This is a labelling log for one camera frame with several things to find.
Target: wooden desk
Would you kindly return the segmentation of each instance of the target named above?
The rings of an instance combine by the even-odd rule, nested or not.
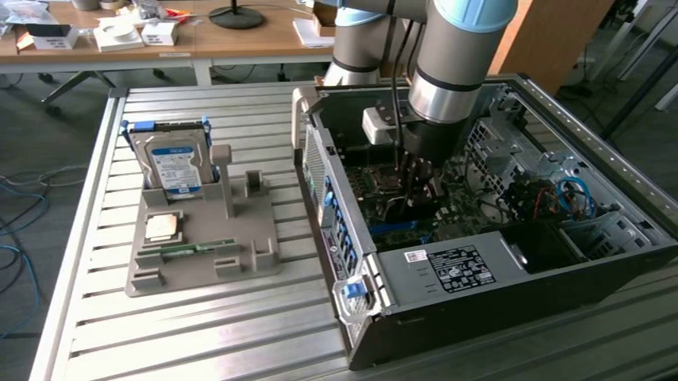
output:
[[[247,3],[279,4],[307,10],[294,0],[251,0]],[[226,2],[170,1],[162,4],[167,8],[207,15],[211,10],[224,6]],[[291,64],[331,60],[330,48],[308,49],[299,42],[292,19],[308,16],[271,6],[259,6],[256,9],[266,16],[266,23],[259,28],[223,29],[203,16],[198,18],[200,22],[196,25],[188,22],[179,26],[175,46],[152,46],[119,52],[100,53],[94,36],[80,36],[74,50],[38,50],[32,46],[18,52],[16,36],[24,31],[18,28],[16,34],[7,35],[0,40],[0,74],[192,67],[198,85],[210,86],[210,68],[214,65]],[[95,28],[99,25],[96,18],[114,16],[110,10],[79,11],[70,2],[50,3],[50,12],[60,23],[79,28]]]
[[[243,5],[280,4],[295,5],[294,1],[243,0]],[[226,6],[224,0],[196,1],[195,13],[208,14]],[[299,52],[314,56],[331,54],[331,48],[308,49],[299,42],[292,21],[295,18],[310,18],[303,13],[272,6],[252,6],[266,17],[264,25],[246,30],[227,30],[207,21],[196,26],[196,54],[199,57],[232,56],[292,56]]]

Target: aluminum table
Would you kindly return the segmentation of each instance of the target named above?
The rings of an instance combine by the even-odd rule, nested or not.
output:
[[[347,370],[291,160],[291,92],[311,84],[114,90],[31,380],[631,380],[678,369],[674,262],[595,306]],[[215,144],[234,148],[231,176],[262,169],[271,181],[284,268],[268,278],[128,298],[142,174],[120,121],[203,115]]]

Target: product label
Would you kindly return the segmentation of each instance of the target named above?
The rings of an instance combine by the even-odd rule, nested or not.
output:
[[[426,250],[417,250],[415,252],[405,252],[405,259],[409,263],[419,262],[421,260],[427,260]]]
[[[495,282],[473,245],[429,254],[429,261],[443,289],[450,293]]]
[[[191,164],[192,147],[156,148],[151,151],[162,187],[175,198],[188,198],[200,189],[200,172]]]

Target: chair leg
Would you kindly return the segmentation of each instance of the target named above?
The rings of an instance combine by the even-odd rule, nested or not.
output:
[[[82,84],[82,82],[91,77],[91,71],[82,71],[71,77],[71,79],[59,88],[52,91],[52,94],[47,96],[40,102],[48,105],[56,98],[64,95],[74,87]]]
[[[108,77],[100,71],[92,71],[92,78],[98,78],[111,89],[116,87]]]

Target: motherboard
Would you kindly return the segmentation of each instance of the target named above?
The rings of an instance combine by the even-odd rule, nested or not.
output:
[[[347,177],[379,252],[474,235],[495,224],[483,214],[474,192],[457,181],[459,175],[451,167],[442,176],[447,197],[434,217],[413,221],[394,222],[390,218],[405,197],[391,164],[347,167]]]

